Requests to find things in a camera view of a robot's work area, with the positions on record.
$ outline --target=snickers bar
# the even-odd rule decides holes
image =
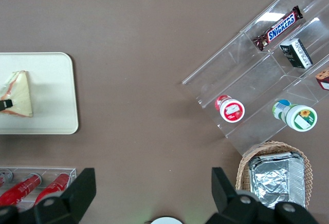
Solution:
[[[271,28],[253,39],[253,42],[260,51],[263,51],[264,47],[301,18],[303,18],[303,15],[301,14],[299,7],[295,6],[291,12],[284,15],[279,21],[272,25]]]

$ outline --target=aluminum foil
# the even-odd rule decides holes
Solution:
[[[274,209],[278,202],[305,207],[304,159],[297,152],[253,157],[249,161],[250,190]]]

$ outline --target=woven basket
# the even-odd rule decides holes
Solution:
[[[242,158],[240,165],[239,165],[239,170],[237,172],[237,177],[236,177],[235,188],[237,190],[250,191],[250,178],[249,178],[249,172],[248,172],[248,162],[252,157],[264,156],[264,155],[270,155],[270,154],[278,154],[278,153],[284,153],[284,152],[292,152],[292,151],[300,153],[302,155],[302,157],[304,158],[305,206],[307,208],[307,206],[309,204],[310,194],[312,192],[313,174],[312,174],[311,165],[309,163],[308,158],[304,155],[303,152],[301,152],[297,148],[294,148],[283,142],[276,142],[276,141],[265,142],[261,146],[259,146],[255,150],[253,150],[251,153],[245,155]]]

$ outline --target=snack package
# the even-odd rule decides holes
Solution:
[[[280,48],[293,67],[308,69],[313,65],[304,45],[298,38],[283,41]]]
[[[299,7],[295,6],[291,12],[284,15],[262,35],[259,35],[253,39],[254,44],[260,51],[263,51],[264,47],[266,47],[270,42],[272,42],[301,18],[303,18],[303,15],[301,14]]]

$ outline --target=container label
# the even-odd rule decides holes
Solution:
[[[221,103],[223,102],[223,100],[225,99],[230,99],[230,96],[227,95],[222,95],[220,97],[218,97],[215,101],[215,108],[217,109],[217,111],[219,112],[221,110]]]
[[[329,89],[329,84],[328,83],[321,82],[321,85],[324,89]]]
[[[291,106],[291,103],[288,100],[280,100],[278,101],[272,109],[273,115],[276,119],[278,120],[283,120],[284,121],[284,117],[283,115],[283,110],[287,107]]]
[[[230,121],[238,120],[243,114],[243,108],[238,103],[230,103],[225,107],[224,116]]]
[[[312,66],[312,62],[309,59],[306,49],[304,48],[304,46],[301,45],[301,43],[298,40],[295,41],[295,44],[293,45],[293,47],[295,49],[298,59],[300,60],[300,62],[303,65],[303,67],[305,69],[307,69],[310,66]]]
[[[301,110],[294,118],[294,123],[298,129],[305,130],[310,128],[315,121],[315,116],[311,110]]]

